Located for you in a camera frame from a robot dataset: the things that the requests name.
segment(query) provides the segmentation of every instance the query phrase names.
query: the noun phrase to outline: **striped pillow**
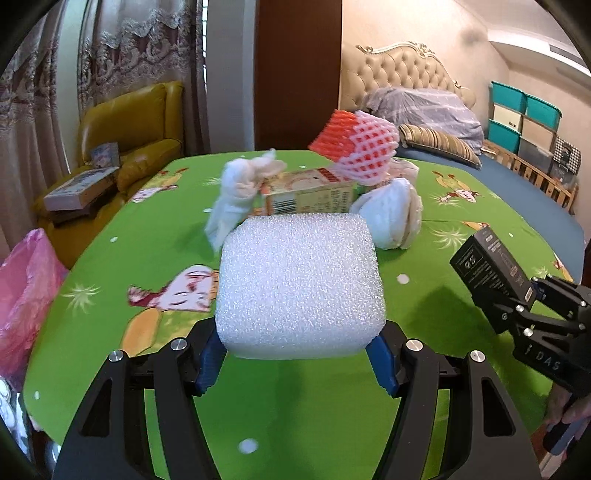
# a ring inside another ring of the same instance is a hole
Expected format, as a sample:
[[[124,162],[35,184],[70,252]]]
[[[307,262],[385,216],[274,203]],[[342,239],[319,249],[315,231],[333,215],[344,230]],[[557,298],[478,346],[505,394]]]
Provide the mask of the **striped pillow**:
[[[400,126],[400,139],[405,148],[413,147],[418,150],[426,150],[478,170],[482,167],[480,159],[466,142],[453,135],[405,124]]]

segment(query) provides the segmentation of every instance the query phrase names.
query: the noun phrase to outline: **yellow leather sofa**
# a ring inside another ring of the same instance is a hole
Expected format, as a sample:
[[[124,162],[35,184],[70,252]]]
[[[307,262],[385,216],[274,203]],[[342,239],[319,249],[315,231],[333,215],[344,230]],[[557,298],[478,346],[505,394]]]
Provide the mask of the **yellow leather sofa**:
[[[39,226],[45,229],[58,258],[67,268],[72,268],[96,235],[144,183],[183,156],[182,97],[180,82],[157,83],[86,112],[78,134],[78,168],[48,188],[33,205]],[[107,142],[119,144],[121,167],[116,173],[117,193],[94,218],[53,225],[43,197],[90,169],[90,152]]]

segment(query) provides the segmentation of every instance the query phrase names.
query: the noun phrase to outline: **blue gripper pad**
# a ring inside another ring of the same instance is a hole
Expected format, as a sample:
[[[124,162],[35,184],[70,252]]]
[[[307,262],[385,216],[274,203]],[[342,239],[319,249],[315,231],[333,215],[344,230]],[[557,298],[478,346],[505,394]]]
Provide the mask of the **blue gripper pad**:
[[[374,338],[365,347],[369,362],[374,369],[375,378],[380,387],[385,388],[391,397],[398,391],[395,366],[398,359],[392,354],[381,335]]]
[[[202,394],[215,384],[217,376],[222,369],[224,358],[226,358],[226,352],[226,347],[224,347],[220,337],[217,335],[217,331],[214,330],[207,339],[205,348],[199,357],[201,370],[196,384]]]

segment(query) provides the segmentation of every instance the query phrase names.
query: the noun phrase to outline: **curtain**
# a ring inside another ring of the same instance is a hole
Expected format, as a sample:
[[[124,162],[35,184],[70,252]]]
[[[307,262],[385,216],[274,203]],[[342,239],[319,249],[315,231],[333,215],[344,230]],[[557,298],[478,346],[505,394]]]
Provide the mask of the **curtain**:
[[[33,201],[67,171],[56,107],[64,3],[39,20],[0,77],[0,258],[35,228]]]
[[[89,0],[80,36],[80,117],[152,83],[183,82],[185,153],[209,150],[202,0]]]

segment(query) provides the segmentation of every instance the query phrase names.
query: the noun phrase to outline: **wooden bed rail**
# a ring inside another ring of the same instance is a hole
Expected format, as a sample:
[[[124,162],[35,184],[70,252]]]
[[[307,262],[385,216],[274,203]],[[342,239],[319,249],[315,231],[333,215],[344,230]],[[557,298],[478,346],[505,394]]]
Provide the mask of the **wooden bed rail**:
[[[569,192],[557,180],[538,170],[533,165],[530,165],[514,153],[489,140],[484,140],[482,152],[538,187],[546,196],[558,203],[567,212],[570,212],[574,199],[577,196],[578,185],[575,185],[573,191]]]

